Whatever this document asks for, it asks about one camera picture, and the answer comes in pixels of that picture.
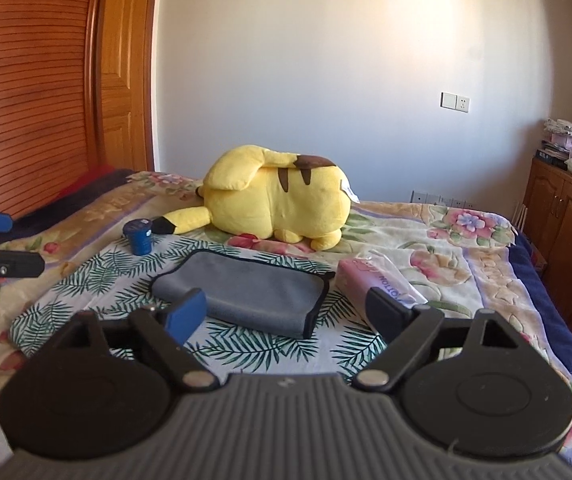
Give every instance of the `wooden slat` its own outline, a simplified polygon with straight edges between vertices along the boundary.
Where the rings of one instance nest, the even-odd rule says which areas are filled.
[[[0,210],[47,203],[88,170],[90,0],[0,0]]]

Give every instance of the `yellow plush toy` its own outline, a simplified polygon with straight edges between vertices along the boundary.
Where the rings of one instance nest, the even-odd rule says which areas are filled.
[[[153,221],[157,234],[182,234],[212,223],[232,234],[249,233],[297,243],[311,239],[316,251],[341,239],[351,210],[348,178],[320,156],[240,146],[210,168],[197,193],[202,207],[170,212]]]

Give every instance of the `black circular cover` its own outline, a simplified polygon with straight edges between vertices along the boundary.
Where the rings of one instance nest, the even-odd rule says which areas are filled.
[[[557,450],[572,423],[572,393],[541,359],[477,347],[429,364],[403,387],[418,429],[443,447],[482,458]]]
[[[150,368],[89,349],[55,354],[29,362],[0,396],[0,425],[12,447],[95,458],[133,446],[161,423],[170,391]]]

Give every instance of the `brown stripe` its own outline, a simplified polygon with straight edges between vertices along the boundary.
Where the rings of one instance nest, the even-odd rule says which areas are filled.
[[[335,163],[327,158],[323,158],[323,156],[298,155],[295,161],[295,168],[299,170],[313,170],[314,168],[327,168],[328,166],[335,166]]]
[[[277,168],[277,176],[279,177],[279,183],[281,184],[281,189],[285,193],[288,192],[288,170],[287,168]]]
[[[310,170],[299,170],[301,171],[301,177],[304,179],[304,184],[310,186]]]

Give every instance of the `folded gray towel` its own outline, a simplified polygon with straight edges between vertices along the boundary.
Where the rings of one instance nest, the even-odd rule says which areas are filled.
[[[176,269],[157,276],[151,290],[173,302],[197,287],[206,294],[210,317],[306,339],[312,336],[333,275],[197,250]]]

